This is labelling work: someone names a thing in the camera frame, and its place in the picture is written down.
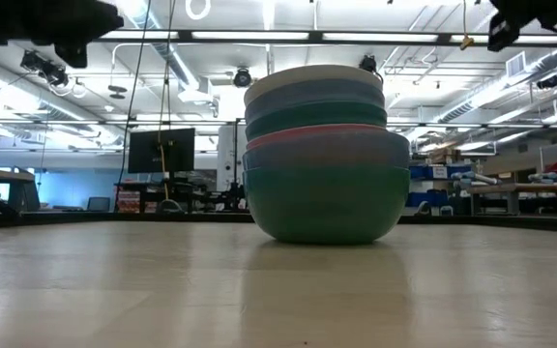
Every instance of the stacked bowls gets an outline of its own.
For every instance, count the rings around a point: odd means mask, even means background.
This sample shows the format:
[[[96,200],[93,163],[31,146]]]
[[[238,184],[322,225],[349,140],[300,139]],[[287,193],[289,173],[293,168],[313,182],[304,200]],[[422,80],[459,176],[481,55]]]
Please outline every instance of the stacked bowls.
[[[409,190],[409,143],[385,129],[382,81],[344,66],[272,74],[245,94],[250,213],[287,243],[375,241]]]

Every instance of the teal bowl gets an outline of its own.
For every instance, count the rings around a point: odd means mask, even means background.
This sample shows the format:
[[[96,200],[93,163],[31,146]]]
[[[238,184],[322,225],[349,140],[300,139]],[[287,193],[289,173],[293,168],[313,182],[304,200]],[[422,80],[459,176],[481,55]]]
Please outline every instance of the teal bowl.
[[[250,213],[275,239],[294,244],[370,244],[393,229],[410,172],[385,165],[257,168],[244,173]]]
[[[298,105],[247,122],[247,140],[275,131],[298,127],[361,124],[385,127],[387,113],[383,105],[352,101],[326,101]]]

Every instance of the desk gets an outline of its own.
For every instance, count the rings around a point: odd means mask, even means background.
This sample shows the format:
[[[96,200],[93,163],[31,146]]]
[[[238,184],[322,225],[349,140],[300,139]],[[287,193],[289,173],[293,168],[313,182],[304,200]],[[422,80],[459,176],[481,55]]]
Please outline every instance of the desk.
[[[158,183],[122,183],[115,184],[115,187],[120,190],[139,192],[139,213],[145,213],[145,203],[147,202],[162,202],[166,195],[164,194],[164,185]],[[205,195],[193,192],[194,185],[189,183],[176,183],[176,189],[169,194],[169,198],[175,201],[187,202],[187,211],[192,213],[192,205],[195,200],[199,200]]]
[[[8,203],[0,200],[0,213],[18,216],[18,212],[36,212],[40,209],[34,175],[19,170],[18,173],[0,170],[0,184],[10,184]]]
[[[482,194],[487,193],[506,193],[509,214],[519,215],[519,193],[534,192],[543,193],[551,192],[557,194],[557,185],[552,184],[503,184],[473,187],[466,190],[472,195],[472,215],[480,210],[480,198]]]

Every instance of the ductwork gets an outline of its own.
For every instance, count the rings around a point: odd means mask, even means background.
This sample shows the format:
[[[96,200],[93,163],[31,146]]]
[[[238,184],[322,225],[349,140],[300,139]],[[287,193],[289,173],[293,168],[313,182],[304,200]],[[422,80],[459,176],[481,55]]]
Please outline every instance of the ductwork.
[[[82,121],[101,120],[99,116],[76,106],[43,89],[26,79],[19,79],[17,75],[0,67],[0,100],[1,103],[20,110],[47,110],[43,119],[52,121]],[[101,126],[74,125],[79,132],[101,133],[102,143],[116,144],[121,142],[121,134],[112,134]]]
[[[544,79],[556,68],[557,50],[530,62],[526,65],[524,72],[513,77],[507,77],[506,72],[501,72],[497,76],[490,78],[487,82],[482,83],[462,97],[443,107],[439,115],[432,121],[439,123],[451,122],[457,117],[463,116],[489,102],[499,99],[513,87]],[[419,136],[424,135],[427,131],[426,129],[416,129],[405,136],[410,140],[415,140]]]
[[[149,15],[147,14],[148,8],[144,0],[121,0],[118,3],[124,10],[124,15],[132,22],[135,28],[147,28],[147,30],[161,29],[161,25],[156,20],[152,11],[150,10]],[[151,45],[160,57],[167,62],[169,68],[178,77],[180,85],[184,89],[199,89],[198,79],[184,64],[184,61],[180,58],[175,48],[167,43],[151,43]]]

